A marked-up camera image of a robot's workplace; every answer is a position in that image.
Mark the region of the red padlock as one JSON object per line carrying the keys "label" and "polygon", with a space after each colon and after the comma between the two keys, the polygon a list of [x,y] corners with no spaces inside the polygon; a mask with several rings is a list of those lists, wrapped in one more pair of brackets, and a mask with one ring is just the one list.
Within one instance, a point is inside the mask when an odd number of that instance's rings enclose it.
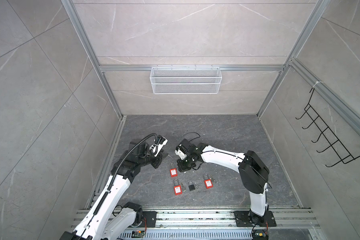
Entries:
{"label": "red padlock", "polygon": [[213,181],[211,180],[211,178],[209,177],[209,175],[207,173],[203,174],[203,179],[204,179],[206,189],[210,189],[214,186]]}
{"label": "red padlock", "polygon": [[183,193],[182,186],[178,179],[174,179],[174,192],[176,196]]}
{"label": "red padlock", "polygon": [[172,178],[177,177],[178,176],[178,170],[177,167],[174,163],[170,163],[170,175]]}

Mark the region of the red padlock front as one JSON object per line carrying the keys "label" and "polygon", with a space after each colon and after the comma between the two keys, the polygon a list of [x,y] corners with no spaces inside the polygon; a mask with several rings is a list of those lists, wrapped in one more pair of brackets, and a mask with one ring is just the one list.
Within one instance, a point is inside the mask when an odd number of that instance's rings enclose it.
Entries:
{"label": "red padlock front", "polygon": [[211,178],[209,177],[209,175],[207,173],[203,174],[203,179],[204,179],[206,189],[210,189],[214,186],[213,181],[211,180]]}

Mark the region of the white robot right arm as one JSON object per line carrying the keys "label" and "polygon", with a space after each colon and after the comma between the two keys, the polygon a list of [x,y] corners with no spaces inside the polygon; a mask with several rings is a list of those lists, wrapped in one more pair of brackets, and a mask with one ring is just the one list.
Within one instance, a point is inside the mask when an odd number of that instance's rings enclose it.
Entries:
{"label": "white robot right arm", "polygon": [[196,162],[226,167],[240,174],[242,183],[250,192],[251,208],[249,218],[254,224],[265,223],[269,210],[267,190],[270,170],[253,151],[234,153],[199,143],[197,146],[184,139],[176,148],[175,154],[180,172],[196,170]]}

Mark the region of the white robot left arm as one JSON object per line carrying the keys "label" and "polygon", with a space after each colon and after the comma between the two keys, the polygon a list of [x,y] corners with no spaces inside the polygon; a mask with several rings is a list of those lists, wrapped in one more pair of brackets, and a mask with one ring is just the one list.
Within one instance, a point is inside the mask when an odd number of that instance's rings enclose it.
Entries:
{"label": "white robot left arm", "polygon": [[116,240],[128,227],[138,227],[143,221],[142,206],[126,203],[114,215],[118,202],[130,187],[141,168],[152,165],[158,168],[167,156],[163,147],[167,139],[149,134],[135,139],[117,161],[111,175],[93,207],[72,232],[64,232],[62,240]]}

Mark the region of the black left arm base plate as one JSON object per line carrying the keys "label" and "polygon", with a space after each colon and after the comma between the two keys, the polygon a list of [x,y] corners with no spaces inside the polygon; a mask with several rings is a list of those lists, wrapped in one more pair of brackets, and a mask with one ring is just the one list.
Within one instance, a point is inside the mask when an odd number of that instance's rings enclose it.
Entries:
{"label": "black left arm base plate", "polygon": [[143,227],[155,228],[157,222],[157,212],[143,211],[142,221],[143,221]]}

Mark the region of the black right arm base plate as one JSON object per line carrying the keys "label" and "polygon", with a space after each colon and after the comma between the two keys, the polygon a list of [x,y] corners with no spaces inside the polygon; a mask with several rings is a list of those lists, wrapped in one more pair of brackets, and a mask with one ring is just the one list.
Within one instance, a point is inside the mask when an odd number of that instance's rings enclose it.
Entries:
{"label": "black right arm base plate", "polygon": [[261,217],[254,214],[252,211],[234,211],[235,221],[237,227],[276,227],[277,223],[274,214],[271,211],[266,211]]}

